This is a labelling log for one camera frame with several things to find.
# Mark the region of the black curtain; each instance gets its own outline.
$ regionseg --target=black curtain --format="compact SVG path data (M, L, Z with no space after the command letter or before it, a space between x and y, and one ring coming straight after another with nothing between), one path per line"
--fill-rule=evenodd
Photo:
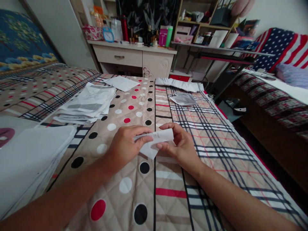
M134 33L146 36L148 25L153 33L160 26L174 26L180 0L119 0L121 15L127 17L127 25Z

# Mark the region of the red bottle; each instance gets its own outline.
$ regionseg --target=red bottle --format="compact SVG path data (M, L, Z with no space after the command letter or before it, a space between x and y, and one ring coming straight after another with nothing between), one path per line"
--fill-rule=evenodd
M123 40L128 41L127 20L125 15L121 16L121 26L122 26Z

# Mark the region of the hand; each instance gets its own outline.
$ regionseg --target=hand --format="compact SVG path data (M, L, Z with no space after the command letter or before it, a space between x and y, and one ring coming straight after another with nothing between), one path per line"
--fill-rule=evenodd
M122 167L128 164L135 156L138 155L142 146L153 138L143 136L134 142L134 137L143 133L152 133L153 131L145 126L120 127L115 134L108 153L115 158L115 163L121 163Z
M176 159L179 165L196 178L199 166L203 166L202 161L197 155L193 144L192 136L184 131L184 129L177 123L167 123L159 127L162 130L172 128L174 143L172 146L166 142L158 143L157 148L165 151Z

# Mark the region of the quilted bedspread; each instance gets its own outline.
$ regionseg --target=quilted bedspread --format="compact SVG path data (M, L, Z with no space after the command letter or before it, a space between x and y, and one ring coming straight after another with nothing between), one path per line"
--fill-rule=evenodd
M54 121L51 113L86 82L105 85L102 79L112 77L54 64L32 74L6 79L1 82L4 102L1 114L37 120L44 126L67 125ZM175 122L192 134L203 162L307 228L307 217L205 93L192 94L197 106L181 107L169 99L179 89L155 86L152 78L126 78L140 85L126 93L117 90L107 116L93 124L78 126L48 190L104 155L120 126L139 124L158 131L160 125ZM198 183L161 151L154 160L142 154L135 157L80 208L68 229L233 230Z
M270 116L308 141L307 105L251 74L242 74L235 84Z

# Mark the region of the pillow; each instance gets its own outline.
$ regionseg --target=pillow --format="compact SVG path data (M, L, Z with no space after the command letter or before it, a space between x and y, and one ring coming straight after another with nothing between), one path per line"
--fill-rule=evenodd
M288 64L276 66L277 77L285 83L293 86L308 89L308 71Z

